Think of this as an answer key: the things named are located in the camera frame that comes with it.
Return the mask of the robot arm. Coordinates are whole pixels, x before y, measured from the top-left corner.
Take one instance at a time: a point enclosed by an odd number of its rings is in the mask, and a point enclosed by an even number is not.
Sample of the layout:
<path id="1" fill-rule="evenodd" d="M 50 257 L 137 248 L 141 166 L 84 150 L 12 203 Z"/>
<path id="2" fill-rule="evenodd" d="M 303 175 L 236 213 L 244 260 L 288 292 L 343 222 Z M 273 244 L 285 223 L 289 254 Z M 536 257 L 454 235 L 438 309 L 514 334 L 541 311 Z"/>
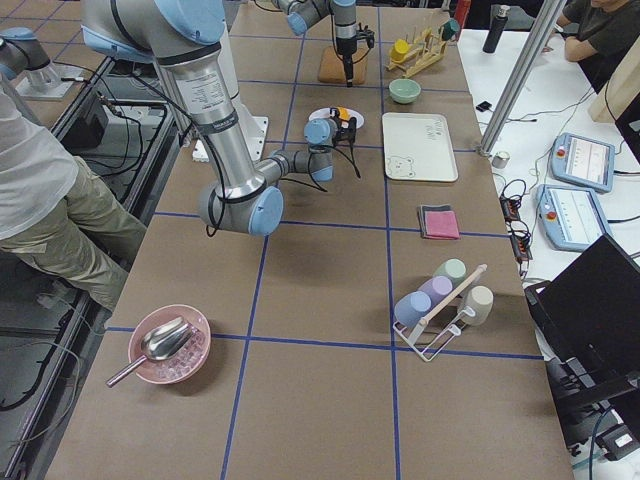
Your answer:
<path id="1" fill-rule="evenodd" d="M 273 0 L 271 4 L 281 10 L 296 36 L 306 33 L 326 17 L 331 18 L 334 46 L 341 61 L 345 83 L 353 86 L 354 61 L 357 52 L 357 24 L 355 0 Z"/>
<path id="2" fill-rule="evenodd" d="M 304 151 L 252 159 L 241 126 L 249 114 L 237 96 L 233 59 L 219 59 L 229 45 L 222 2 L 86 1 L 82 31 L 85 44 L 105 56 L 153 64 L 163 95 L 198 132 L 218 171 L 200 196 L 200 216 L 209 227 L 269 235 L 284 209 L 280 179 L 290 173 L 315 182 L 332 179 L 336 120 L 308 122 Z"/>

